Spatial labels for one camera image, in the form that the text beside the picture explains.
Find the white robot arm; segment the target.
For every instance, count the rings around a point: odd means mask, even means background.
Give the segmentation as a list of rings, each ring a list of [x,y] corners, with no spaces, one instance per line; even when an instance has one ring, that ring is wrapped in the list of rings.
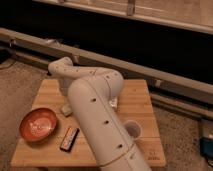
[[[69,106],[101,171],[152,171],[109,103],[123,89],[120,72],[74,66],[69,57],[51,62],[48,71],[72,80],[66,86]]]

